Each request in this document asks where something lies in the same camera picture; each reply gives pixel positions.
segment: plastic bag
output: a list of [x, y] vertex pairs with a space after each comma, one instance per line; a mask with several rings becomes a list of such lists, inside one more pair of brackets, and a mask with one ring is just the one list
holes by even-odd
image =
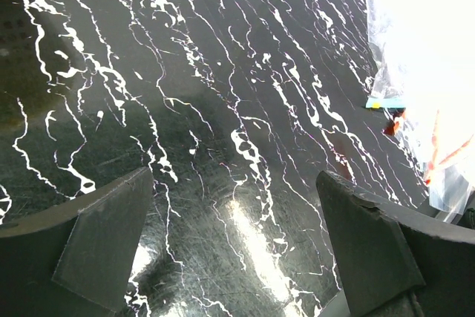
[[367, 0], [378, 66], [367, 107], [405, 108], [395, 135], [424, 172], [431, 206], [461, 214], [475, 185], [475, 26], [469, 0], [445, 1]]

